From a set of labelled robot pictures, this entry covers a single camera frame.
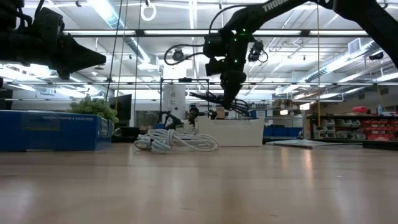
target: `wooden floor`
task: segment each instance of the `wooden floor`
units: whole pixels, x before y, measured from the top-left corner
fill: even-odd
[[[266,146],[156,155],[0,154],[0,223],[316,223],[398,220],[398,152]]]

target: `ceiling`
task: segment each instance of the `ceiling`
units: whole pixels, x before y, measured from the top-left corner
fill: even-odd
[[[68,30],[101,30],[110,29],[108,23],[100,16],[97,8],[90,5],[92,2],[104,2],[107,0],[81,0],[81,7],[75,6],[75,1],[69,0],[46,0],[44,6],[50,7],[57,13],[63,16],[65,28]],[[264,2],[258,0],[238,1],[238,0],[151,0],[150,3],[156,8],[156,15],[150,21],[142,19],[140,12],[141,3],[145,7],[145,1],[127,0],[112,1],[114,10],[119,13],[121,11],[121,21],[128,29],[208,29],[212,18],[219,11],[219,6],[230,6],[233,4]],[[398,0],[386,1],[389,7],[386,9],[394,18],[398,18]],[[38,0],[25,0],[24,13],[30,16],[34,15],[35,7]],[[229,18],[237,9],[226,11],[222,16],[217,18],[213,28],[218,29],[227,23]],[[144,10],[144,15],[151,16],[152,9]],[[319,29],[339,29],[339,30],[358,30],[361,29],[359,25],[354,22],[347,21],[337,16],[333,11],[319,8]],[[304,6],[295,8],[285,14],[278,16],[266,22],[262,29],[284,29],[284,30],[300,30],[311,29],[317,30],[318,18],[316,5],[307,3]],[[269,60],[266,63],[247,63],[245,72],[248,75],[250,82],[297,82],[298,77],[308,74],[308,71],[317,69],[319,64],[324,64],[327,60],[348,49],[348,43],[355,38],[320,38],[316,37],[259,37],[258,40],[263,41],[268,52]],[[92,80],[94,82],[104,82],[109,74],[112,74],[113,80],[117,81],[120,75],[121,82],[133,82],[136,77],[138,82],[159,82],[162,70],[142,70],[137,68],[140,61],[137,59],[134,51],[124,43],[123,39],[118,37],[99,37],[98,39],[92,37],[75,37],[75,40],[84,47],[91,50],[96,50],[101,54],[107,55],[107,62],[103,66],[103,70],[95,70],[94,68],[87,68],[77,72],[87,78],[85,81]],[[164,64],[165,51],[176,44],[202,44],[202,37],[137,37],[135,41],[141,46],[142,50],[151,57],[157,57],[160,62],[160,67]],[[114,51],[115,59],[112,61],[112,53]],[[191,54],[193,51],[200,52],[201,48],[187,47],[183,48],[185,55]],[[187,70],[188,77],[207,78],[205,72],[205,64],[208,58],[204,55],[195,57],[197,73],[193,71],[194,66],[190,66]],[[386,66],[391,66],[388,63],[389,58],[386,55],[382,61],[368,60],[365,65],[365,60],[360,57],[353,60],[351,63],[338,67],[333,74],[339,73],[343,77],[353,75],[363,70],[385,63]],[[350,82],[362,82],[361,78],[369,78],[367,75],[358,77]],[[332,82],[333,75],[325,75],[323,82]],[[218,77],[212,77],[214,81],[218,81]],[[121,93],[129,93],[134,87],[131,85],[121,85],[120,89],[125,89]],[[156,86],[138,85],[138,89],[155,89]],[[277,86],[264,85],[256,87],[256,90],[275,90]],[[298,88],[297,94],[311,93],[311,88]]]

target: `green plant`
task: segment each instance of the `green plant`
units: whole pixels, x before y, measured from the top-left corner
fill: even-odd
[[[116,117],[118,112],[111,109],[109,103],[102,99],[91,99],[89,96],[86,96],[79,103],[71,103],[70,108],[68,110],[70,113],[98,115],[104,119],[113,121],[113,123],[119,122],[119,119]]]

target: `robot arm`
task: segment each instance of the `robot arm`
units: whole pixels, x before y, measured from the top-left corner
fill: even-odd
[[[303,4],[308,0],[270,0],[253,4],[236,11],[228,23],[217,34],[205,37],[204,54],[210,58],[206,64],[208,76],[221,74],[224,89],[222,105],[229,109],[246,80],[243,73],[248,43],[254,42],[253,33],[261,26]],[[310,0],[327,9],[334,10],[341,17],[357,22],[376,43],[398,65],[398,22],[390,16],[376,0]],[[225,59],[217,60],[216,56]]]

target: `ceiling duct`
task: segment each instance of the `ceiling duct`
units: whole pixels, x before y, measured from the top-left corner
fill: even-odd
[[[127,29],[123,20],[117,14],[112,0],[87,0],[90,6],[101,16],[104,21],[113,29],[119,29],[120,32]],[[142,48],[138,45],[137,41],[132,37],[123,37],[124,43],[130,47],[130,49],[137,55],[141,63],[149,64],[153,66],[141,67],[143,70],[158,70],[159,66],[156,64],[157,57],[155,55],[149,56]]]
[[[318,71],[318,68],[314,68],[310,70],[301,80],[298,82],[312,82],[316,80],[318,77],[322,77],[324,75],[327,75],[331,72],[334,72],[337,69],[343,68],[346,65],[349,65],[353,63],[355,60],[357,60],[360,57],[367,57],[372,54],[377,53],[380,51],[381,48],[380,46],[375,43],[370,38],[357,38],[354,41],[350,42],[348,44],[348,49],[343,51],[342,53],[339,53],[338,55],[334,56],[333,58],[327,60],[325,63],[323,63]],[[291,85],[291,86],[285,86],[281,87],[281,90],[279,90],[279,93],[288,93],[291,92],[292,90],[295,90],[299,86],[297,85]]]

